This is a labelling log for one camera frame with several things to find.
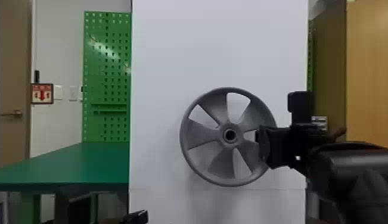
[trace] gray wheel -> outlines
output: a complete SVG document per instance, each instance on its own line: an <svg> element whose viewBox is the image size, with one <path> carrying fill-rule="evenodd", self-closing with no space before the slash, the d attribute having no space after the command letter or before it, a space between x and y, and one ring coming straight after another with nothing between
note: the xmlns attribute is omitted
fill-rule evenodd
<svg viewBox="0 0 388 224"><path fill-rule="evenodd" d="M227 95L230 93L242 95L250 101L236 123L229 119ZM190 118L193 109L198 105L218 124L217 127L206 127ZM267 171L268 166L264 160L269 155L269 148L260 148L257 142L247 140L244 134L258 129L261 125L275 127L276 123L269 108L258 97L237 88L212 90L197 98L184 114L180 128L182 153L193 171L213 184L242 186L251 183ZM211 142L216 143L212 144L212 147L216 147L218 152L210 160L210 164L203 167L195 163L190 152ZM235 149L249 168L248 176L235 175Z"/></svg>

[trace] exit sign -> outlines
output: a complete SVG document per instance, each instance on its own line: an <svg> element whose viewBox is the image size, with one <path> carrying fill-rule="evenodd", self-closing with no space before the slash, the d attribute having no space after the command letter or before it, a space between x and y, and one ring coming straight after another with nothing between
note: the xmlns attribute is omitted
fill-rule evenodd
<svg viewBox="0 0 388 224"><path fill-rule="evenodd" d="M33 83L32 104L53 104L53 84L52 83Z"/></svg>

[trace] wheel spoke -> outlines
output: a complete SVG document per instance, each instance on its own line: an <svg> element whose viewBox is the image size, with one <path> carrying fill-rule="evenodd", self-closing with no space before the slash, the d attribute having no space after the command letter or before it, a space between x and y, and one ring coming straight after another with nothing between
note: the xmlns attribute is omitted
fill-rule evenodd
<svg viewBox="0 0 388 224"><path fill-rule="evenodd" d="M199 103L199 106L201 106L217 124L220 125L229 121L227 94L221 93L208 96Z"/></svg>
<svg viewBox="0 0 388 224"><path fill-rule="evenodd" d="M259 148L259 144L257 142L252 142L245 140L238 147L238 151L243 157L244 161L247 163L248 168L253 172L256 168L259 167L262 163L263 154Z"/></svg>
<svg viewBox="0 0 388 224"><path fill-rule="evenodd" d="M208 168L212 173L221 178L234 178L234 164L232 150L223 149L212 161Z"/></svg>
<svg viewBox="0 0 388 224"><path fill-rule="evenodd" d="M219 132L217 130L205 127L191 119L188 121L187 130L186 137L189 150L218 140Z"/></svg>
<svg viewBox="0 0 388 224"><path fill-rule="evenodd" d="M245 133L258 129L260 125L265 124L265 121L263 120L261 114L258 112L255 103L251 102L244 110L244 113L240 117L238 123L241 127L241 130Z"/></svg>

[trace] light switch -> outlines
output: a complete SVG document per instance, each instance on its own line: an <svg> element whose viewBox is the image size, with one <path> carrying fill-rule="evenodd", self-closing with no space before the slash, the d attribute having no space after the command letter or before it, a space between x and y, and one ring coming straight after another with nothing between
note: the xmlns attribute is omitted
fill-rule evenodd
<svg viewBox="0 0 388 224"><path fill-rule="evenodd" d="M63 99L63 86L55 85L54 99L56 100Z"/></svg>
<svg viewBox="0 0 388 224"><path fill-rule="evenodd" d="M70 86L70 101L78 101L78 87L77 86Z"/></svg>

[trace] wooden door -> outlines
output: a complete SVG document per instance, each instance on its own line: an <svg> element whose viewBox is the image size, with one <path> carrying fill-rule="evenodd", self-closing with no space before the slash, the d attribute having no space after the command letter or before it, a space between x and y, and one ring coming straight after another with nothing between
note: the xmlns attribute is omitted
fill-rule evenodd
<svg viewBox="0 0 388 224"><path fill-rule="evenodd" d="M0 167L28 158L31 6L0 0Z"/></svg>
<svg viewBox="0 0 388 224"><path fill-rule="evenodd" d="M388 147L388 0L347 6L347 140Z"/></svg>

